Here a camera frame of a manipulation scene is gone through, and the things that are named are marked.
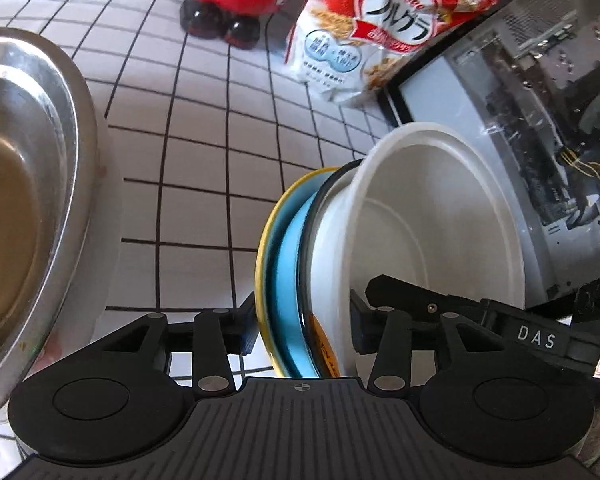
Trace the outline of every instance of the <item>ribbed black surface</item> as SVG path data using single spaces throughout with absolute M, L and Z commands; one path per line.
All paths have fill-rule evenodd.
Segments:
M 408 404 L 354 379 L 251 378 L 202 400 L 160 448 L 122 464 L 83 468 L 38 457 L 11 480 L 520 480 L 592 479 L 571 458 L 534 468 L 472 462 L 434 441 Z

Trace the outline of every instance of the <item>cereal bag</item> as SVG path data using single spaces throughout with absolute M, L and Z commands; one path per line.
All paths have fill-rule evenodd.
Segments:
M 312 92 L 355 104 L 384 85 L 436 35 L 497 0 L 308 0 L 286 63 Z

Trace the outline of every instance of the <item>black bowl rim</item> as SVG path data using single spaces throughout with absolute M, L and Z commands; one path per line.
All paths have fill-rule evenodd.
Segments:
M 339 181 L 344 174 L 350 170 L 357 168 L 363 159 L 352 160 L 339 170 L 335 171 L 324 183 L 320 186 L 320 189 L 315 195 L 314 201 L 311 202 L 309 211 L 307 212 L 304 225 L 302 226 L 302 232 L 300 234 L 300 245 L 298 250 L 298 268 L 296 269 L 296 289 L 298 290 L 298 315 L 300 317 L 300 327 L 302 328 L 302 335 L 306 342 L 309 353 L 314 361 L 314 365 L 318 375 L 322 378 L 332 377 L 330 369 L 324 360 L 322 351 L 320 350 L 320 339 L 311 327 L 311 316 L 313 311 L 311 308 L 311 301 L 308 294 L 308 289 L 305 286 L 308 283 L 308 266 L 307 259 L 309 257 L 310 239 L 311 233 L 314 230 L 314 224 L 318 216 L 324 200 L 327 197 L 328 192 L 331 188 Z

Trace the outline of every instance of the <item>silver screw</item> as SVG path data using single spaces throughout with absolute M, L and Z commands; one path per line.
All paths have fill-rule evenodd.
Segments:
M 405 384 L 404 379 L 397 375 L 381 375 L 374 381 L 376 388 L 386 392 L 401 390 L 404 388 Z
M 224 390 L 228 385 L 229 381 L 219 375 L 209 375 L 198 381 L 198 387 L 206 392 L 219 392 L 220 390 Z

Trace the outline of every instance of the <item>metal basin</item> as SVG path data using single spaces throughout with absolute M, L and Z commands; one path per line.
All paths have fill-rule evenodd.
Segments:
M 80 257 L 96 131 L 68 56 L 0 28 L 0 406 L 42 348 Z

